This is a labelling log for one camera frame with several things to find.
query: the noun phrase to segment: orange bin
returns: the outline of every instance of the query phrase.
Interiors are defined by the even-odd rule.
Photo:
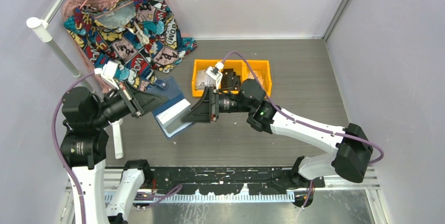
[[[215,64],[222,60],[195,60],[193,67],[192,77],[192,96],[201,97],[204,93],[203,90],[196,89],[196,79],[198,71],[206,70],[208,67],[214,67]],[[254,72],[258,75],[258,78],[262,80],[263,88],[266,93],[270,95],[272,91],[272,79],[270,76],[270,65],[268,60],[248,60],[250,66]],[[241,82],[245,81],[249,77],[250,70],[242,60],[226,60],[224,62],[224,68],[233,69],[237,75],[241,76]]]

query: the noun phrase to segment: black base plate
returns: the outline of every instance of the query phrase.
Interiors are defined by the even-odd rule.
[[[287,189],[297,189],[290,176],[291,167],[152,167],[153,183],[145,188],[156,188],[166,194],[178,184],[183,184],[179,194],[193,195],[199,189],[202,195],[238,194],[247,184],[250,195],[285,194]],[[324,187],[324,179],[317,178],[314,187]]]

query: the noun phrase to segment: comic print fabric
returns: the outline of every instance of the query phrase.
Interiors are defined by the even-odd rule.
[[[119,61],[132,70],[128,82],[145,91],[156,80],[153,70],[170,72],[197,45],[195,39],[181,37],[165,0],[132,0],[135,16],[122,27],[105,27],[92,15],[113,10],[125,1],[131,0],[120,0],[108,10],[76,8],[64,26],[96,68],[108,60]],[[148,43],[134,34],[138,30],[149,38]]]

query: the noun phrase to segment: cable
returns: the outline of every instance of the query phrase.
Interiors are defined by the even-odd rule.
[[[150,204],[146,208],[155,207],[157,204],[161,203],[164,199],[177,194],[179,191],[181,191],[181,189],[182,189],[182,184],[178,184],[177,186],[173,187],[173,189],[171,189],[166,195],[143,194],[142,197],[141,197],[141,195],[136,195],[136,199],[138,199],[138,200],[154,200],[154,198],[158,198],[159,199],[158,201]]]
[[[303,210],[304,210],[304,207],[306,206],[306,204],[308,203],[309,196],[311,195],[312,187],[313,187],[313,181],[311,180],[311,182],[309,183],[308,195],[306,195],[306,200],[304,201],[303,206],[301,206],[301,209],[303,209]]]
[[[239,56],[239,57],[246,63],[247,67],[249,68],[249,70],[250,70],[250,72],[252,73],[252,75],[253,75],[253,77],[255,78],[255,80],[260,84],[261,88],[264,90],[263,86],[261,85],[260,81],[258,80],[257,75],[255,74],[255,72],[253,71],[252,67],[250,66],[249,62],[248,62],[247,59],[246,59],[243,55],[241,55],[240,53],[235,52],[235,51],[231,51],[231,52],[229,52],[228,54],[226,54],[226,56],[224,57],[224,59],[222,59],[222,63],[224,64],[224,62],[226,62],[227,58],[229,58],[229,56],[232,55],[232,54],[238,55],[238,56]],[[277,106],[277,105],[270,99],[270,97],[269,97],[269,95],[268,95],[267,93],[266,93],[266,97],[267,97],[267,99],[269,100],[270,104],[273,106],[274,109],[276,109],[276,110],[277,110],[280,114],[282,114],[285,118],[291,120],[291,121],[294,122],[294,123],[299,123],[299,124],[301,124],[301,125],[304,125],[304,126],[306,126],[306,127],[309,127],[309,128],[311,128],[311,129],[314,129],[314,130],[317,130],[317,131],[324,132],[324,133],[329,134],[329,135],[336,135],[336,136],[342,136],[342,137],[346,137],[346,138],[349,138],[349,139],[353,139],[353,140],[362,142],[362,143],[364,143],[364,144],[366,144],[366,145],[370,145],[370,146],[374,147],[375,149],[377,149],[377,150],[380,152],[380,156],[379,156],[378,158],[376,158],[376,159],[370,161],[370,162],[369,162],[370,165],[379,162],[379,161],[382,160],[383,157],[385,156],[385,153],[383,152],[383,149],[380,148],[380,146],[378,146],[377,144],[375,144],[375,143],[373,143],[373,142],[370,142],[370,141],[365,140],[365,139],[363,139],[363,138],[360,138],[360,137],[357,137],[357,136],[353,136],[353,135],[349,135],[349,134],[344,134],[344,133],[339,133],[339,132],[334,133],[333,131],[330,131],[330,130],[327,130],[327,129],[323,129],[323,128],[314,126],[314,125],[312,125],[312,124],[308,124],[308,123],[306,123],[306,122],[302,122],[302,121],[300,121],[300,120],[296,120],[296,119],[294,119],[293,117],[291,117],[291,116],[287,115],[286,113],[284,113],[283,111],[281,111],[281,109],[280,109],[280,108],[279,108],[279,107],[278,107],[278,106]]]
[[[77,84],[79,84],[81,81],[85,80],[86,78],[94,75],[94,72],[89,73],[88,75],[78,79],[75,81],[66,92],[70,91],[72,88],[74,88]],[[63,164],[63,167],[65,170],[67,170],[67,173],[70,175],[72,182],[76,186],[77,194],[79,195],[79,201],[80,201],[80,216],[83,224],[87,223],[87,216],[85,214],[85,200],[83,198],[83,191],[80,187],[80,183],[77,180],[76,175],[72,172],[71,168],[69,167],[67,161],[63,157],[62,151],[60,150],[59,142],[57,141],[57,135],[56,135],[56,119],[57,114],[59,113],[60,107],[62,106],[62,98],[60,98],[59,102],[57,103],[56,110],[54,110],[54,114],[52,115],[52,123],[51,123],[51,133],[52,133],[52,142],[54,143],[54,148],[56,149],[57,156],[59,156],[60,161]]]

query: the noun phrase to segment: gray tabletop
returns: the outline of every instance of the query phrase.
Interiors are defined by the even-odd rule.
[[[323,40],[199,40],[198,48],[170,74],[184,96],[194,104],[192,74],[195,59],[221,59],[236,50],[248,59],[269,60],[272,99],[299,116],[331,125],[347,126],[331,62]],[[168,140],[152,115],[122,124],[124,157],[114,158],[110,138],[107,165],[123,165],[127,160],[147,159],[152,166],[291,166],[299,156],[323,151],[286,136],[259,133],[246,123],[245,113],[222,114],[218,122],[195,124]]]

